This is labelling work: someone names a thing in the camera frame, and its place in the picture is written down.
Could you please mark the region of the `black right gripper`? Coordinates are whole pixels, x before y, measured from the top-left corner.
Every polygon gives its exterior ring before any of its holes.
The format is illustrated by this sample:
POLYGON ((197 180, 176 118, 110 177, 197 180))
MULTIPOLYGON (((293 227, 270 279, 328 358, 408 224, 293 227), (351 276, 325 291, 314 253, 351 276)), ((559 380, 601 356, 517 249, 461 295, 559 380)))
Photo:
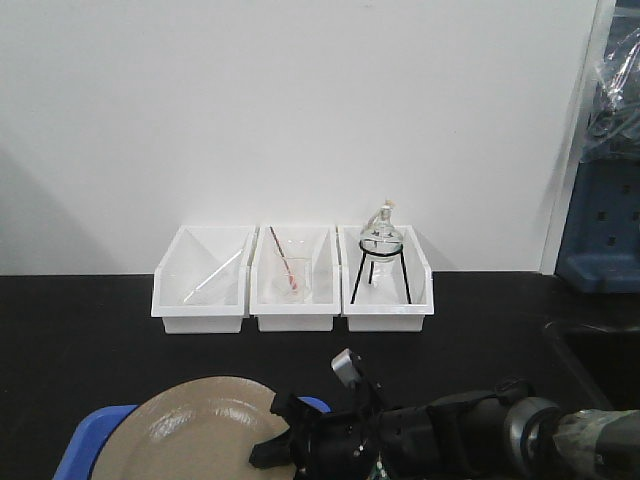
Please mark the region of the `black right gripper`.
POLYGON ((424 479, 430 475, 430 417, 425 406, 392 406, 361 381, 352 404, 331 412, 315 397, 278 392, 270 412, 294 430, 255 444, 257 469, 294 466, 296 479, 424 479))

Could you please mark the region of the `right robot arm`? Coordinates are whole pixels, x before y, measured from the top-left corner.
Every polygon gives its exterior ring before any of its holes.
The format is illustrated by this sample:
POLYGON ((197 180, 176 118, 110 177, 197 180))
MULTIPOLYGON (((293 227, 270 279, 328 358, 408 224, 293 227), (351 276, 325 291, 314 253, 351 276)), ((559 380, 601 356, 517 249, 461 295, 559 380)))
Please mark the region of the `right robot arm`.
POLYGON ((636 479, 638 410, 563 411, 523 381, 393 407, 380 385, 347 384, 349 410, 321 412, 278 394, 287 424, 250 464, 296 479, 636 479))

